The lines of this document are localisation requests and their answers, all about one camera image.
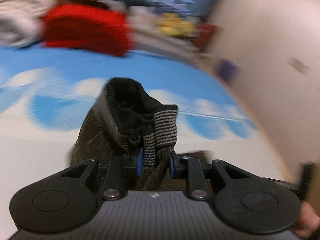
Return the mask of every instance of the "logo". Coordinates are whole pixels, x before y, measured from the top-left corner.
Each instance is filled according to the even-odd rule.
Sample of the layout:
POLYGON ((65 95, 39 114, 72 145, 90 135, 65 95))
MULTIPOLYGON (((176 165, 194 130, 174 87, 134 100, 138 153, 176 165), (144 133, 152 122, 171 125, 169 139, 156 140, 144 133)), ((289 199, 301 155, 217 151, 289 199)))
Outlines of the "logo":
POLYGON ((158 198, 158 197, 160 197, 160 195, 158 194, 158 193, 153 193, 153 194, 151 194, 151 195, 149 195, 150 197, 152 197, 152 198, 154 198, 154 199, 156 199, 156 198, 158 198))

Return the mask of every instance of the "blurred clothes pile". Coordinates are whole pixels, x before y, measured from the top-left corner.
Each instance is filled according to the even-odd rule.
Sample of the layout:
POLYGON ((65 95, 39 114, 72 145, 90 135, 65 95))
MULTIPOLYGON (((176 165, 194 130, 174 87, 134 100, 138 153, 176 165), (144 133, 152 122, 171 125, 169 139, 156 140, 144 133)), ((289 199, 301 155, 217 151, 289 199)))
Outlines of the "blurred clothes pile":
POLYGON ((56 0, 0 0, 0 45, 25 47, 38 41, 44 31, 39 19, 56 0))
POLYGON ((53 8, 43 19, 48 47, 87 49, 123 56, 130 49, 125 15, 81 4, 53 8))
POLYGON ((125 16, 108 10, 105 1, 0 0, 0 46, 44 40, 50 47, 122 56, 131 44, 125 16))

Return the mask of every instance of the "knit fabric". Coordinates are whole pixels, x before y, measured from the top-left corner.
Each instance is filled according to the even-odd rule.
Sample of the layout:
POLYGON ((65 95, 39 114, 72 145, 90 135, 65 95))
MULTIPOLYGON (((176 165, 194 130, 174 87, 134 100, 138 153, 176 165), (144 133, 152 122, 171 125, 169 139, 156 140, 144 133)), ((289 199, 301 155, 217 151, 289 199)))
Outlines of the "knit fabric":
POLYGON ((125 15, 109 10, 65 4, 43 19, 45 46, 87 49, 123 56, 131 48, 125 15))
POLYGON ((133 155, 144 148, 144 168, 127 188, 156 190, 177 141, 176 105, 163 105, 132 79, 113 78, 87 114, 71 165, 90 157, 109 162, 113 155, 133 155))

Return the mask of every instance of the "red cloth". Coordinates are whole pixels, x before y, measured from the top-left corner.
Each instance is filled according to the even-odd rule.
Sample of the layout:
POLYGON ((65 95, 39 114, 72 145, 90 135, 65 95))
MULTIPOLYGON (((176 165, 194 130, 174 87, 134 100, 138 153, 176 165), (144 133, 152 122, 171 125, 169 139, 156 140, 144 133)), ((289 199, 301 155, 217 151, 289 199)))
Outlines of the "red cloth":
POLYGON ((60 5, 43 18, 44 45, 123 56, 131 48, 125 15, 81 4, 60 5))
POLYGON ((199 30, 200 36, 192 42, 193 45, 203 51, 210 43, 212 36, 217 32, 217 29, 217 26, 209 23, 199 24, 197 30, 199 30))

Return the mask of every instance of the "hand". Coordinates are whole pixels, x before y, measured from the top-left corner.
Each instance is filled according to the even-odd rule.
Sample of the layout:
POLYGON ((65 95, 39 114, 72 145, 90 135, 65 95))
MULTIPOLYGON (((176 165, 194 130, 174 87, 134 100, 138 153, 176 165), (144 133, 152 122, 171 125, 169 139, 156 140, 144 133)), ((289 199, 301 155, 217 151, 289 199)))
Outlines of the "hand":
POLYGON ((298 237, 304 239, 309 238, 320 226, 320 217, 316 211, 308 203, 303 201, 301 203, 301 212, 298 218, 294 233, 298 237))

